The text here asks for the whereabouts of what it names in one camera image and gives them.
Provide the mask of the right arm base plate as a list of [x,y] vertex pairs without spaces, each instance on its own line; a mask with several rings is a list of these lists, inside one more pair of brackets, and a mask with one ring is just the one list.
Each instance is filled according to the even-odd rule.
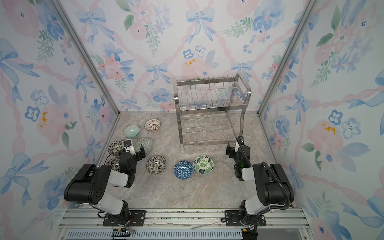
[[241,214],[239,210],[225,210],[225,217],[221,219],[227,227],[265,227],[266,219],[263,215]]

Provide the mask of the blue triangle pattern bowl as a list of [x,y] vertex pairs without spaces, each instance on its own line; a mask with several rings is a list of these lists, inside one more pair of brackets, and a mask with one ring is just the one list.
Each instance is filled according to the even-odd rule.
[[186,160],[179,161],[175,164],[173,172],[179,180],[186,180],[193,175],[194,165]]

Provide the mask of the green leaf pattern bowl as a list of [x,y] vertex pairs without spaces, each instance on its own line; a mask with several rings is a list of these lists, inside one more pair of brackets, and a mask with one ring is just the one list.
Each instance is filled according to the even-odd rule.
[[215,166],[213,159],[205,155],[198,156],[194,160],[193,165],[195,171],[201,175],[210,174]]

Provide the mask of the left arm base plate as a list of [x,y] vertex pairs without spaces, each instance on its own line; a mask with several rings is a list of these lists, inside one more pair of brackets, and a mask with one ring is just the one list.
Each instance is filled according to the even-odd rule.
[[107,216],[104,218],[103,227],[142,227],[146,216],[145,210],[130,210],[130,220],[125,224],[122,221]]

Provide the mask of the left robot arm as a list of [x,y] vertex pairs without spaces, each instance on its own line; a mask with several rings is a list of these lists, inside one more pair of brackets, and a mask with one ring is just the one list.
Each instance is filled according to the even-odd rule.
[[127,226],[134,219],[128,203],[106,192],[107,186],[130,188],[136,179],[138,161],[146,157],[145,149],[132,153],[130,150],[119,151],[119,170],[112,166],[85,164],[67,185],[64,199],[77,204],[89,204],[104,213],[104,225]]

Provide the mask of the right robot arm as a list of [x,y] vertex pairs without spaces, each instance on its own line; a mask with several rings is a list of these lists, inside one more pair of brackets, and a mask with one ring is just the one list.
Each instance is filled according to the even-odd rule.
[[294,201],[294,191],[280,164],[261,162],[252,165],[251,148],[246,145],[227,145],[226,155],[235,161],[234,170],[238,180],[253,182],[255,195],[239,206],[239,221],[245,226],[257,222],[272,210],[286,210]]

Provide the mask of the steel two-tier dish rack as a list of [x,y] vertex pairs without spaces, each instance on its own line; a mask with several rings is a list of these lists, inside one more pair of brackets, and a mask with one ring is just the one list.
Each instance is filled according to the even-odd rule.
[[174,80],[181,151],[186,146],[232,144],[244,133],[252,90],[243,74]]

